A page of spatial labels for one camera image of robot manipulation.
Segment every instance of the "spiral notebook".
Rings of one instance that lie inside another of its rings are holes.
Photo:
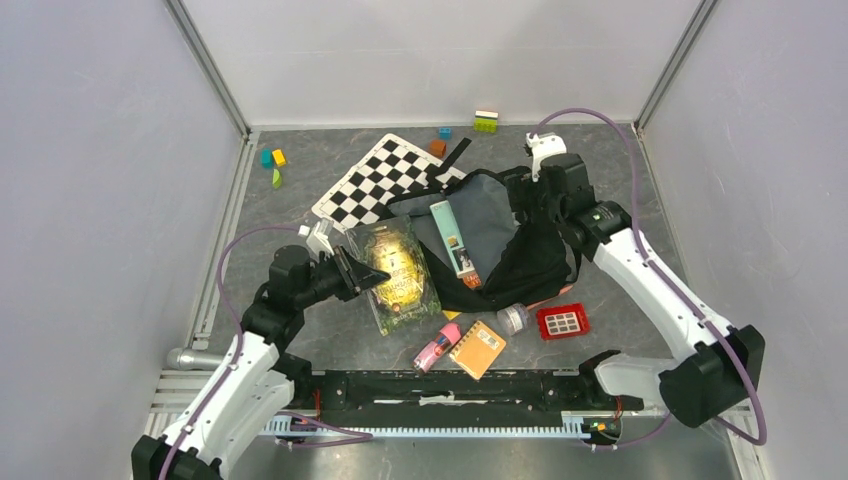
[[[475,380],[480,380],[505,346],[503,338],[477,320],[451,350],[450,357]]]

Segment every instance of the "blue toy block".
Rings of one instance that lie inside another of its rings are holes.
[[[262,150],[262,160],[261,160],[261,162],[262,162],[263,167],[271,168],[271,165],[273,163],[271,161],[271,150],[268,150],[267,148],[265,150]]]

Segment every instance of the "brown cube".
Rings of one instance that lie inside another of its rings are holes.
[[[430,155],[436,158],[445,156],[445,151],[448,149],[448,144],[444,140],[433,140],[430,142]]]

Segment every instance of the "yellow toy block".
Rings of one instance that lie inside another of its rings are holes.
[[[271,152],[271,155],[274,156],[274,163],[277,164],[278,167],[282,167],[286,164],[286,156],[283,155],[283,151],[279,148]]]

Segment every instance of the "black and white checkered board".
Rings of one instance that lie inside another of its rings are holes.
[[[312,211],[332,220],[340,232],[374,223],[381,206],[392,197],[431,186],[427,176],[441,164],[424,150],[388,134],[312,206]],[[464,176],[451,167],[436,178],[444,185]]]

